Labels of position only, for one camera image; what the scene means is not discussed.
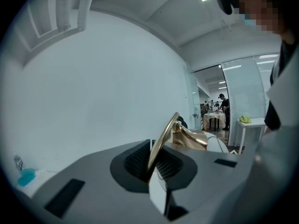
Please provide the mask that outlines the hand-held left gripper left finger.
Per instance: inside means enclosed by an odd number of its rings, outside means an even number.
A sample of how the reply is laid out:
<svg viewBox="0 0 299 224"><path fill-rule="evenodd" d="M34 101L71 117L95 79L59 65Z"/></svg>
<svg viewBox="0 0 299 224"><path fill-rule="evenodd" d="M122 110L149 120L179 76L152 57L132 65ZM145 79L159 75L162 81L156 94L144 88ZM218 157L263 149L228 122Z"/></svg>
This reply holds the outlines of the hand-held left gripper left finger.
<svg viewBox="0 0 299 224"><path fill-rule="evenodd" d="M134 175L146 164L150 141L137 141L79 158L33 196L44 220L63 224L166 224Z"/></svg>

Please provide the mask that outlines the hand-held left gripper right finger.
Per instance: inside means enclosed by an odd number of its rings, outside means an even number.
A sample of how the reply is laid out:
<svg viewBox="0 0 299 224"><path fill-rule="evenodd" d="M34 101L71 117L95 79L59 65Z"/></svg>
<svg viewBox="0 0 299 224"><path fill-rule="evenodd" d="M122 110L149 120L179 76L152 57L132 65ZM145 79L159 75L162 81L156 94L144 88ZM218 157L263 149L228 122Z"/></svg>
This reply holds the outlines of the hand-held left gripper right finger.
<svg viewBox="0 0 299 224"><path fill-rule="evenodd" d="M209 201L227 195L249 175L255 146L241 155L202 151L167 143L154 171L154 210L170 208L191 214L208 207Z"/></svg>

